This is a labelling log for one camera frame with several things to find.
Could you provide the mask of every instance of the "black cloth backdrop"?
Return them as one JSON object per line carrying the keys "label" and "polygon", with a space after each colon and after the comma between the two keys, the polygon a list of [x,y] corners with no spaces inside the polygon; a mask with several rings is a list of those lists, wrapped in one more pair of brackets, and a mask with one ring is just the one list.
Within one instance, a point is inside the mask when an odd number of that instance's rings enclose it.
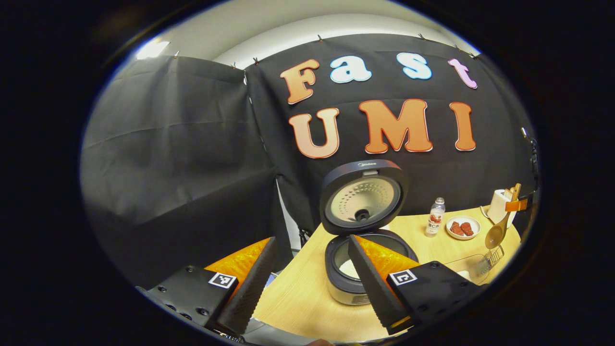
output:
{"label": "black cloth backdrop", "polygon": [[81,185],[116,267],[150,288],[269,236],[292,259],[244,71],[195,58],[127,63],[84,134]]}
{"label": "black cloth backdrop", "polygon": [[[410,79],[397,54],[422,55],[432,70],[427,80]],[[367,81],[338,84],[331,80],[331,61],[355,55],[372,72]],[[314,94],[294,105],[287,103],[288,87],[281,72],[309,59],[319,62],[314,70]],[[448,61],[456,58],[469,70],[478,88],[467,87]],[[519,99],[500,71],[481,56],[439,42],[394,34],[355,34],[314,41],[292,47],[262,59],[246,69],[249,94],[265,147],[279,170],[282,199],[300,228],[314,230],[320,223],[318,201],[323,177],[344,163],[364,159],[388,159],[397,163],[410,178],[408,198],[400,215],[426,214],[436,197],[444,197],[449,211],[486,205],[498,188],[522,184],[522,193],[533,189],[530,149],[520,132],[531,131]],[[389,148],[384,154],[365,152],[369,143],[367,118],[359,104],[382,100],[399,115],[406,99],[427,102],[426,122],[434,147],[427,153],[410,153]],[[470,118],[477,147],[474,151],[455,149],[457,125],[451,102],[472,108]],[[322,121],[316,113],[324,108],[339,109],[338,151],[324,159],[303,156],[295,142],[288,119],[312,115],[309,123],[315,145],[326,141]]]}
{"label": "black cloth backdrop", "polygon": [[[422,55],[428,80],[410,79],[396,59]],[[333,82],[332,60],[355,55],[372,77]],[[320,66],[314,95],[288,105],[281,72],[309,59]],[[467,87],[449,59],[469,69]],[[425,214],[436,197],[454,211],[486,205],[493,190],[533,189],[530,148],[520,128],[530,122],[503,74],[481,55],[474,60],[444,44],[393,34],[359,34],[293,47],[244,71],[195,58],[158,57],[127,65],[93,109],[81,156],[81,183],[92,226],[111,260],[134,284],[149,288],[188,263],[207,265],[268,236],[278,239],[276,270],[292,259],[276,188],[298,226],[320,223],[320,184],[333,168],[363,159],[389,159],[410,178],[401,214]],[[427,102],[434,148],[371,155],[367,119],[359,104],[382,100],[399,115],[406,99]],[[472,108],[477,147],[455,149],[451,102]],[[303,156],[288,119],[312,115],[316,145],[325,143],[315,114],[339,109],[338,151]]]}

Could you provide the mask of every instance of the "plastic bottle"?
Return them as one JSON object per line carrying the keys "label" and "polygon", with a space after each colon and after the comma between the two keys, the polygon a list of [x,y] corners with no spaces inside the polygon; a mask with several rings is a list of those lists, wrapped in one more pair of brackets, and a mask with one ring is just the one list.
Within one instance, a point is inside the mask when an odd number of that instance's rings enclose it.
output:
{"label": "plastic bottle", "polygon": [[435,199],[434,205],[431,206],[429,213],[429,222],[425,229],[425,235],[428,237],[435,236],[440,229],[442,219],[444,218],[444,198],[438,197]]}

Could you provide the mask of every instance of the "orange letter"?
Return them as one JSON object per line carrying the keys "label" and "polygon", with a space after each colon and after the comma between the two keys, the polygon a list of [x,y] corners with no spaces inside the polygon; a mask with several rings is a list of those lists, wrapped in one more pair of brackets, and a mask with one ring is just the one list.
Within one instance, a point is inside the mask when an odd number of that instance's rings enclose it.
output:
{"label": "orange letter", "polygon": [[324,159],[338,151],[338,125],[335,122],[335,117],[338,114],[339,109],[337,108],[326,108],[316,113],[316,116],[322,119],[322,123],[325,126],[325,135],[327,136],[325,145],[321,147],[314,145],[314,142],[312,142],[312,135],[309,133],[309,122],[312,120],[311,115],[299,114],[288,120],[288,123],[291,124],[295,130],[297,147],[299,147],[299,151],[303,155],[312,159]]}
{"label": "orange letter", "polygon": [[316,76],[314,76],[314,72],[310,70],[311,68],[318,68],[318,61],[310,59],[280,74],[281,78],[286,79],[286,85],[290,93],[290,96],[288,96],[289,105],[294,105],[299,101],[303,101],[314,93],[312,89],[307,89],[303,84],[308,83],[313,86],[316,82]]}
{"label": "orange letter", "polygon": [[457,117],[457,142],[455,148],[461,151],[476,149],[476,142],[472,138],[472,123],[470,122],[470,106],[462,102],[453,102],[449,105]]}
{"label": "orange letter", "polygon": [[389,146],[383,141],[383,134],[395,151],[402,148],[406,132],[408,151],[430,151],[433,145],[427,136],[425,124],[425,109],[427,102],[418,99],[409,99],[403,103],[402,111],[397,119],[382,101],[365,101],[359,109],[367,115],[367,124],[370,131],[370,143],[365,147],[369,154],[385,153]]}

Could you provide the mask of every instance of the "ceiling light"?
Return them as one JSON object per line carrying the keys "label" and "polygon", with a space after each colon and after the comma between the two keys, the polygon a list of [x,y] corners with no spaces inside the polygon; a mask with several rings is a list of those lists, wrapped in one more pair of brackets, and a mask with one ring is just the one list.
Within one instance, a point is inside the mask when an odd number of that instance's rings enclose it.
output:
{"label": "ceiling light", "polygon": [[157,42],[152,40],[139,50],[137,53],[137,59],[141,60],[145,58],[155,58],[164,50],[165,47],[167,47],[168,44],[168,41]]}

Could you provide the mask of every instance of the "bottle label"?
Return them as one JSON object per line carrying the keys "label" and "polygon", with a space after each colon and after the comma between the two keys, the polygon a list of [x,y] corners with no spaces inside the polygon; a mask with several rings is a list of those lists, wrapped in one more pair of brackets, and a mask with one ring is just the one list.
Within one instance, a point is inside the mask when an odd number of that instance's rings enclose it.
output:
{"label": "bottle label", "polygon": [[442,223],[442,215],[431,214],[429,216],[429,223],[427,223],[427,233],[436,234],[440,229]]}

